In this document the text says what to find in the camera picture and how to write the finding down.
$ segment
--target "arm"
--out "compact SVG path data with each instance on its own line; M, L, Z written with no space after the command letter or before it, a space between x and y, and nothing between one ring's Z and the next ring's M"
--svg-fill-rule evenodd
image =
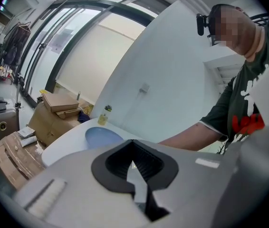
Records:
M178 149L198 151L219 140L221 137L222 134L213 131L202 123L196 123L183 132L159 144Z
M201 122L209 127L205 126L203 123L196 123L183 132L159 144L179 149L198 151L219 140L221 137L227 136L227 120L234 79L235 78L229 82L218 102L207 116L201 119Z

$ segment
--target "wall outlet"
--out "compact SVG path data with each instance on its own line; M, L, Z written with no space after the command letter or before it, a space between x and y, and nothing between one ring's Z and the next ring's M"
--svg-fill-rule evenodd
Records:
M147 93L149 91L149 88L150 88L150 86L148 84L144 83L142 85L142 87L140 88L140 92Z

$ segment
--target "bottle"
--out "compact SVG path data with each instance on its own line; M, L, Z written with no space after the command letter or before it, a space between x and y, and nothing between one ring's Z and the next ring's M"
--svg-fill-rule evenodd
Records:
M104 126L106 124L107 120L108 120L108 117L109 117L109 114L110 114L111 110L112 110L111 106L109 106L109 105L105 106L105 108L104 108L102 114L100 115L97 123Z

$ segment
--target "cardboard box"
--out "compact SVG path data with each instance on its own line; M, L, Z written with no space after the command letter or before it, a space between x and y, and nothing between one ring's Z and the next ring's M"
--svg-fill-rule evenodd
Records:
M35 130L35 136L47 147L60 136L80 125L77 116L61 119L57 114L51 113L41 102L35 108L28 126Z
M78 101L68 94L43 94L43 101L50 112L77 109Z
M78 116L81 110L82 110L81 108L78 108L78 109L73 109L73 110L59 111L55 113L59 116L59 118L66 119L68 117Z
M45 168L41 160L44 148L36 145L37 142L22 148L16 132L0 140L0 168L16 190Z

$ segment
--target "table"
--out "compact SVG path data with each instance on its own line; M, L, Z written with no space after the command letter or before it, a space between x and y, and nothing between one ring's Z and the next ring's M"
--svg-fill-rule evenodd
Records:
M97 123L98 119L94 118L85 123L76 126L75 128L69 130L67 133L56 139L51 145L44 150L41 155L43 164L48 167L54 162L58 161L62 157L78 152L87 150L88 143L85 138L85 133L89 128L92 127L104 127L107 128L116 134L120 135L124 140L128 139L140 139L138 136L135 136L121 128L114 126L111 123L106 123L105 126L101 126Z

